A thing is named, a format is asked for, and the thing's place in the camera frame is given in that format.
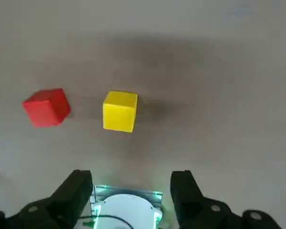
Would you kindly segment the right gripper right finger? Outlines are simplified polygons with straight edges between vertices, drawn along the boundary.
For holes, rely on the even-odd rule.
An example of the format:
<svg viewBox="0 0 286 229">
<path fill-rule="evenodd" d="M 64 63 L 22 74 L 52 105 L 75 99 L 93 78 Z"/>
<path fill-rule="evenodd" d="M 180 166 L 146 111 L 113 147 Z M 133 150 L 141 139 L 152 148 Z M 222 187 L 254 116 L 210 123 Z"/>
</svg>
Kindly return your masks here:
<svg viewBox="0 0 286 229">
<path fill-rule="evenodd" d="M 263 211 L 249 209 L 239 216 L 226 203 L 203 196 L 189 170 L 172 172 L 170 193 L 181 229 L 281 228 Z"/>
</svg>

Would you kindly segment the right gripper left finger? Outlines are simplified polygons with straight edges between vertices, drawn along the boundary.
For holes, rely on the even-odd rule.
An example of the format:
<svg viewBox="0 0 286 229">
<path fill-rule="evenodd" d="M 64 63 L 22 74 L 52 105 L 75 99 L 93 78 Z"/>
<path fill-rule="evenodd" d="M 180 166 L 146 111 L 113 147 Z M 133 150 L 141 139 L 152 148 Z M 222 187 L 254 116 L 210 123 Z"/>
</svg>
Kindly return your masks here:
<svg viewBox="0 0 286 229">
<path fill-rule="evenodd" d="M 92 194 L 92 185 L 89 170 L 74 170 L 51 196 L 27 204 L 10 217 L 0 211 L 0 229 L 72 229 Z"/>
</svg>

